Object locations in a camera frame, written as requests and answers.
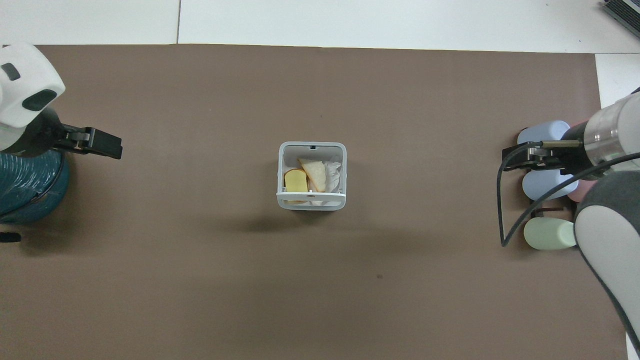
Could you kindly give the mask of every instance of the bread slice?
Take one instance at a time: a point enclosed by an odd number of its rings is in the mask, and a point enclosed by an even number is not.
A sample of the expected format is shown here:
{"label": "bread slice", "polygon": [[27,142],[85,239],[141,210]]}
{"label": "bread slice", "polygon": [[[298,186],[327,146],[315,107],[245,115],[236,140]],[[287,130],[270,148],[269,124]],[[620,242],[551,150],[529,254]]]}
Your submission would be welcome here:
{"label": "bread slice", "polygon": [[326,191],[326,167],[322,161],[298,159],[302,169],[313,183],[318,192]]}
{"label": "bread slice", "polygon": [[287,171],[284,174],[284,186],[287,188],[287,192],[308,192],[307,173],[298,168]]}

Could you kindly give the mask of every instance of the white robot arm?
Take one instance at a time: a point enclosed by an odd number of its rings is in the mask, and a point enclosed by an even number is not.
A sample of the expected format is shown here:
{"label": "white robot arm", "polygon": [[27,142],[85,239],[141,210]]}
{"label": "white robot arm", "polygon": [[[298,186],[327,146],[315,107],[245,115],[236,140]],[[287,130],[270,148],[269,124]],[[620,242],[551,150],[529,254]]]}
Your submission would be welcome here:
{"label": "white robot arm", "polygon": [[[575,240],[582,257],[610,296],[640,355],[640,89],[596,112],[562,140],[518,144],[503,150],[501,171],[560,169],[574,176],[549,190],[500,240],[506,246],[527,214],[578,179],[599,179],[580,203]],[[500,191],[498,190],[500,209]]]}
{"label": "white robot arm", "polygon": [[33,45],[0,49],[0,152],[38,156],[49,149],[120,159],[122,140],[93,127],[62,124],[52,108],[65,85]]}

